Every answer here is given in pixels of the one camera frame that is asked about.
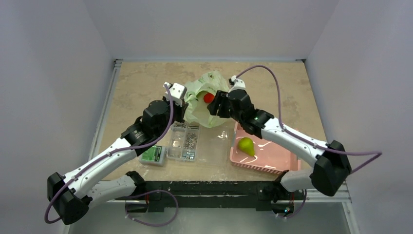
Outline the orange fake fruit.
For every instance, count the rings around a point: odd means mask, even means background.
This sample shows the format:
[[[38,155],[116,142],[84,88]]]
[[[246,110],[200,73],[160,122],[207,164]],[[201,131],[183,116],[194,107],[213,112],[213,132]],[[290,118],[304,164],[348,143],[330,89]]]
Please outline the orange fake fruit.
[[[214,101],[215,96],[212,93],[206,93],[203,97],[203,101],[207,104],[210,104]]]

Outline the light green plastic bag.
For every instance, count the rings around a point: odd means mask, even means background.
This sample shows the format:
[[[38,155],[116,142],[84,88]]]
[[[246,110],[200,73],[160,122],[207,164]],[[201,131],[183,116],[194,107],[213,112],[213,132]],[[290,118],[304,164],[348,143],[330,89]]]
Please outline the light green plastic bag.
[[[187,88],[184,100],[188,104],[184,114],[186,122],[198,123],[206,128],[218,127],[228,122],[227,118],[212,116],[207,109],[208,104],[204,102],[207,93],[216,95],[219,90],[229,90],[227,81],[219,71],[207,72],[197,80],[186,82],[184,86]]]

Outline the yellow fake fruit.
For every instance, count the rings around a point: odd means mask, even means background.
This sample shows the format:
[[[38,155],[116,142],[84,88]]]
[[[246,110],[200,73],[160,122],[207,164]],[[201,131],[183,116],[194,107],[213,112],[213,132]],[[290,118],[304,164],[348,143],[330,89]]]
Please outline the yellow fake fruit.
[[[240,151],[247,154],[248,156],[254,157],[255,149],[254,149],[254,142],[249,137],[243,137],[239,139],[237,147]]]

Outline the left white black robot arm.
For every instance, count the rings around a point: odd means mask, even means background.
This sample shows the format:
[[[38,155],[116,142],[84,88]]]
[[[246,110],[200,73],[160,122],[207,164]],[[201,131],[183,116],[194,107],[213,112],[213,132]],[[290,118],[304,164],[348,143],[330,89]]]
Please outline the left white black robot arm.
[[[159,142],[174,122],[184,122],[188,104],[181,98],[163,97],[152,101],[143,114],[115,142],[98,156],[64,175],[53,173],[47,179],[49,204],[44,221],[65,225],[79,221],[93,206],[117,198],[140,199],[152,193],[136,172],[118,179],[103,178]]]

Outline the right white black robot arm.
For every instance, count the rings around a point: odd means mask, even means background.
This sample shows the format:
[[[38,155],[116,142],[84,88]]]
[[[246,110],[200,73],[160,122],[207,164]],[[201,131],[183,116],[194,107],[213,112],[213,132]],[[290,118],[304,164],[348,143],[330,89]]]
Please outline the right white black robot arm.
[[[255,108],[245,90],[218,91],[207,109],[213,116],[234,119],[248,134],[282,146],[311,166],[308,170],[282,172],[273,186],[279,198],[304,189],[334,196],[352,171],[340,142],[312,139],[282,124],[271,113]]]

